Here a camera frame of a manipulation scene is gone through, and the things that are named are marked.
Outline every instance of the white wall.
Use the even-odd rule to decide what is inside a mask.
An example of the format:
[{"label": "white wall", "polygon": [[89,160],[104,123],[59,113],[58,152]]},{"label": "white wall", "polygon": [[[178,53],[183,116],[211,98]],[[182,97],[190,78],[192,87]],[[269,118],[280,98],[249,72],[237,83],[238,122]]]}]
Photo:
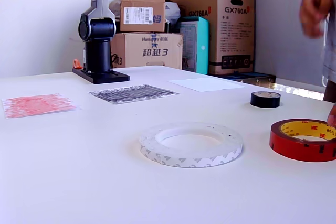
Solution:
[{"label": "white wall", "polygon": [[90,0],[0,0],[0,78],[71,71]]},{"label": "white wall", "polygon": [[256,71],[322,85],[323,40],[304,38],[301,0],[256,0]]}]

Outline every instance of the red tape roll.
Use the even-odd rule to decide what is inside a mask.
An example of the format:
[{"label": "red tape roll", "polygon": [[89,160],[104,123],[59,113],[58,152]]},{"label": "red tape roll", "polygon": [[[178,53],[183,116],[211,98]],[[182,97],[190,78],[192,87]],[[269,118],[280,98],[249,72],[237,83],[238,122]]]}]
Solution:
[{"label": "red tape roll", "polygon": [[[321,141],[301,140],[295,136],[314,136]],[[284,120],[272,125],[269,145],[288,158],[327,162],[336,159],[336,129],[318,120]]]}]

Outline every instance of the person's hand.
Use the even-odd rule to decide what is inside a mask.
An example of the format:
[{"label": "person's hand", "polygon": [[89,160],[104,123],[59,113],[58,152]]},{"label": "person's hand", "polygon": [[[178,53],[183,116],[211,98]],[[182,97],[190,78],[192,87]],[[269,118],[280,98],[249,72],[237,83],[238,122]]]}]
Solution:
[{"label": "person's hand", "polygon": [[330,111],[327,123],[332,127],[336,127],[336,104],[334,105],[334,107],[332,107]]},{"label": "person's hand", "polygon": [[300,20],[306,36],[312,39],[323,36],[320,22],[327,17],[332,3],[333,0],[302,0]]}]

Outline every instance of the yellow tape core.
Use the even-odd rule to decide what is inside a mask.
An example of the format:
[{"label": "yellow tape core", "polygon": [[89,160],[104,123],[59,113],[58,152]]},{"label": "yellow tape core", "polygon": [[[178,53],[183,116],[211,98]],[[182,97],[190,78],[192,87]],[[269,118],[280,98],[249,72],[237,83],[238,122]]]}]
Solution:
[{"label": "yellow tape core", "polygon": [[336,136],[336,129],[326,123],[310,121],[294,121],[281,126],[281,131],[288,136],[315,136],[325,140],[332,140]]}]

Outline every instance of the brown cardboard box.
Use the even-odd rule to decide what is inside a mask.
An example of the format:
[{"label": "brown cardboard box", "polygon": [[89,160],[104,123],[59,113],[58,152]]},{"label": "brown cardboard box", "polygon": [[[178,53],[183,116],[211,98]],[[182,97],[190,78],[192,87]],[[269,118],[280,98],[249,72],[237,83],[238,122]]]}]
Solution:
[{"label": "brown cardboard box", "polygon": [[121,31],[164,32],[165,0],[121,0]]},{"label": "brown cardboard box", "polygon": [[111,42],[114,68],[166,66],[182,69],[181,34],[116,34]]},{"label": "brown cardboard box", "polygon": [[255,0],[172,0],[182,15],[209,21],[209,73],[251,72],[254,65]]}]

